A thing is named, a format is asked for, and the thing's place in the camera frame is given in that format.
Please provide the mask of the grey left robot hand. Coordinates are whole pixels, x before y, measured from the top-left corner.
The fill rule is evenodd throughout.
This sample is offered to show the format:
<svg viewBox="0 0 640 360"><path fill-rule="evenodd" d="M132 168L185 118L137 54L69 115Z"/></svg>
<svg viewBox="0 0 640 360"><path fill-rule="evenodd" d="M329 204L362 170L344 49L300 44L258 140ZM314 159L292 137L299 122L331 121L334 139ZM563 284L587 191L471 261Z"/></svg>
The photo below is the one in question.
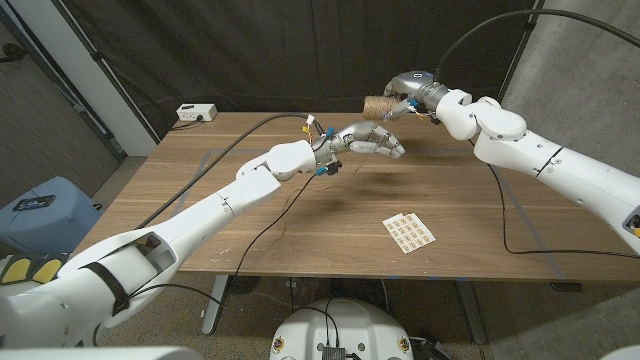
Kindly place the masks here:
<svg viewBox="0 0 640 360"><path fill-rule="evenodd" d="M360 154L381 154L399 158L405 149L388 130L374 121L365 120L327 135L316 141L312 148L317 164L329 163L340 153L351 151Z"/></svg>

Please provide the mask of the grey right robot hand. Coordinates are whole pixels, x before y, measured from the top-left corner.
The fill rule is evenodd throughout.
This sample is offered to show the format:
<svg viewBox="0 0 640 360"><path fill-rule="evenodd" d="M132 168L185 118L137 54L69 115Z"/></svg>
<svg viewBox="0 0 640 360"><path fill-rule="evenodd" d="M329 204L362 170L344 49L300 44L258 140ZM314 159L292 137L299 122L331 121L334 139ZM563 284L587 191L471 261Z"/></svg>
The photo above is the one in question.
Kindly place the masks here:
<svg viewBox="0 0 640 360"><path fill-rule="evenodd" d="M385 121L396 120L409 113L430 113L436 110L449 89L436 82L426 71L409 71L393 77L385 86L385 97L402 100L384 114Z"/></svg>

